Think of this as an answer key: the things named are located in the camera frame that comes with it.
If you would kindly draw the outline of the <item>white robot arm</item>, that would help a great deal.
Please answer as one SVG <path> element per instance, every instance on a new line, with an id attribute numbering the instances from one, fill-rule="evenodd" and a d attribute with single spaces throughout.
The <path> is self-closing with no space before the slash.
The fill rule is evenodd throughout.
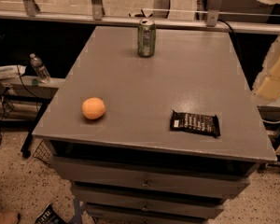
<path id="1" fill-rule="evenodd" d="M 268 104 L 280 98 L 280 35 L 272 42 L 252 90 L 258 104 Z"/>

